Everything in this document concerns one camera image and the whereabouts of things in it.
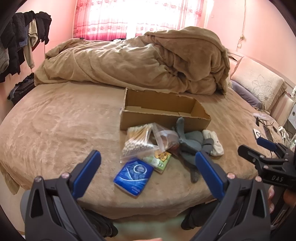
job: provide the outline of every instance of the white sock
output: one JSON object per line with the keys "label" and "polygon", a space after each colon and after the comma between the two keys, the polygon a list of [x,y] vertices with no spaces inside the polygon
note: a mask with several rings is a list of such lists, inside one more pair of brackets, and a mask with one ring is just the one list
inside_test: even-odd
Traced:
{"label": "white sock", "polygon": [[214,140],[213,150],[211,151],[212,156],[222,156],[224,154],[224,149],[218,140],[217,134],[214,131],[203,130],[202,135],[204,139],[212,138]]}

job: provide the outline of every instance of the phone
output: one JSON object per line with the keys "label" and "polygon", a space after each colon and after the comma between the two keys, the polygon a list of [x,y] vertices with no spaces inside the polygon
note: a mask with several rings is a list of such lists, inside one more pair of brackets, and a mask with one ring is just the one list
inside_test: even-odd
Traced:
{"label": "phone", "polygon": [[272,135],[271,135],[271,132],[270,132],[270,129],[268,129],[267,126],[263,126],[264,128],[264,131],[265,131],[265,134],[266,134],[266,137],[269,141],[273,142],[274,139],[272,138]]}

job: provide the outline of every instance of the human hand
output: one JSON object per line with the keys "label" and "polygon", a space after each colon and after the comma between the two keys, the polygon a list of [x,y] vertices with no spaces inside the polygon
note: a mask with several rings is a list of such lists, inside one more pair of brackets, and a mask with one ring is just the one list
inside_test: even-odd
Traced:
{"label": "human hand", "polygon": [[[274,211],[274,204],[272,203],[272,198],[274,197],[274,187],[270,186],[268,190],[268,205],[269,205],[269,212],[272,213]],[[290,190],[286,190],[284,192],[284,201],[287,203],[291,208],[294,208],[296,205],[296,193]]]}

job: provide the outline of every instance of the beige shirt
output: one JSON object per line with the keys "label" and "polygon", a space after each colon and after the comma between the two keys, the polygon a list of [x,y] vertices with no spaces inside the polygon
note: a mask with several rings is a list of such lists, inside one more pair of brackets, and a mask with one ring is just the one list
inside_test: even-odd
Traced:
{"label": "beige shirt", "polygon": [[29,23],[28,44],[23,47],[25,58],[31,69],[35,67],[32,47],[37,43],[37,40],[38,40],[37,25],[36,25],[36,20],[33,19],[33,21]]}

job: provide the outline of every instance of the blue package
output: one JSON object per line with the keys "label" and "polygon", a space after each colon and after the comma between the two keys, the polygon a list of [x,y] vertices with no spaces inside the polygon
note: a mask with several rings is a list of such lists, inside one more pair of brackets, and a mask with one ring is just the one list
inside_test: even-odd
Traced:
{"label": "blue package", "polygon": [[127,162],[116,175],[113,182],[124,191],[133,196],[138,196],[151,177],[153,167],[134,158]]}

